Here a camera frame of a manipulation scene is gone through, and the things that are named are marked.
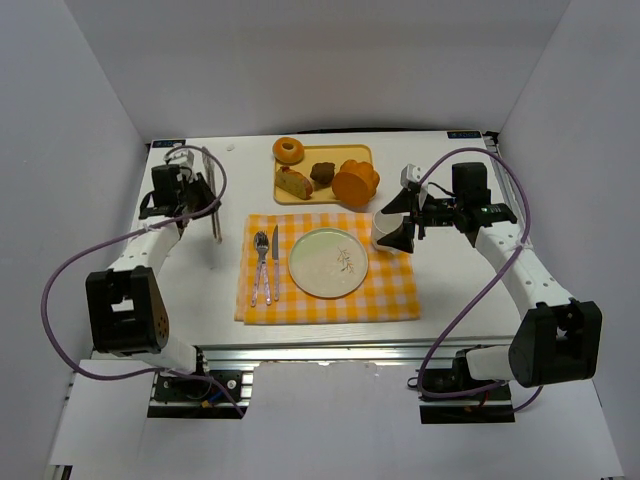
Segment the white ceramic mug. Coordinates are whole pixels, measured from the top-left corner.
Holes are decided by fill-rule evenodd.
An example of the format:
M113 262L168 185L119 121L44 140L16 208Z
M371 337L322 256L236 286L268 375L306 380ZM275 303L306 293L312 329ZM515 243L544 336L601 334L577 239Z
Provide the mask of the white ceramic mug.
M373 247L381 252L396 252L396 249L381 245L379 241L401 227L402 223L402 213L384 214L381 210L377 211L372 216L371 223L371 244Z

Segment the brown chocolate muffin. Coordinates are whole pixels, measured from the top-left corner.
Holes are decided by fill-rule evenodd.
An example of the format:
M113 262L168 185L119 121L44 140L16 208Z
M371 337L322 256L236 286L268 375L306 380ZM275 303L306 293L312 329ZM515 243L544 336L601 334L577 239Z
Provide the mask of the brown chocolate muffin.
M310 171L315 190L327 188L331 185L335 176L335 164L332 162L315 163Z

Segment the sliced loaf bread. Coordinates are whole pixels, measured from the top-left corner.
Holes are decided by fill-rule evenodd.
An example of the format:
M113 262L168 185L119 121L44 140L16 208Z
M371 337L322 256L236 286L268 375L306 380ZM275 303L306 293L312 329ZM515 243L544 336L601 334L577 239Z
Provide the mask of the sliced loaf bread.
M307 177L286 166L276 171L275 185L301 200L309 200L314 191Z

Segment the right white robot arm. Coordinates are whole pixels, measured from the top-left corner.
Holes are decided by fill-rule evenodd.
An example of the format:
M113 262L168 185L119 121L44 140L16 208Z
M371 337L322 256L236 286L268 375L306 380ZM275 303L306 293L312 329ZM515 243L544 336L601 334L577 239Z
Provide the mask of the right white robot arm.
M587 380L595 375L602 312L581 302L552 278L526 248L524 229L511 209L494 203L481 162L452 167L452 192L429 194L421 168L409 164L401 173L402 189L385 215L400 213L401 224L379 245L411 253L428 227L454 227L494 268L521 317L508 346L479 346L456 354L444 377L421 371L418 388L432 399L466 397L517 381L525 388Z

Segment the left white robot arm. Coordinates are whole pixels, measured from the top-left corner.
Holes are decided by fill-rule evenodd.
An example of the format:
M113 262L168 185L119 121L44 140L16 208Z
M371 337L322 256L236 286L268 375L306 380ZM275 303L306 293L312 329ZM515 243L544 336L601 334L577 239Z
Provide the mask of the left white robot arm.
M184 374L207 371L201 351L170 333L157 275L188 225L181 217L216 199L211 167L191 163L151 170L153 189L142 199L134 236L107 270L88 275L85 288L94 348Z

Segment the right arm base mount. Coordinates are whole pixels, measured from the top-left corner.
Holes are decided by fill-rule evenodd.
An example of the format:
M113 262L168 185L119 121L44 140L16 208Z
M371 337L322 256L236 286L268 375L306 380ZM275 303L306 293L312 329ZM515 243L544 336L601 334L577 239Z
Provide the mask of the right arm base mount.
M483 390L473 395L461 391L477 390L493 383L493 380L473 379L466 354L469 349L458 351L451 365L443 368L428 367L420 385L419 410L423 425L471 425L506 424L515 422L512 395L508 385Z

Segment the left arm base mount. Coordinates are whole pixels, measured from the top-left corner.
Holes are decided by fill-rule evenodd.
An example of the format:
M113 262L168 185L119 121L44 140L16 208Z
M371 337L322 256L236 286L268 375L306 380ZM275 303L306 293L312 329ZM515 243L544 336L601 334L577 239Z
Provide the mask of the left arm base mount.
M241 370L211 370L215 378L245 413L249 405L249 386ZM158 375L154 380L147 410L151 419L223 420L241 418L221 389L203 381Z

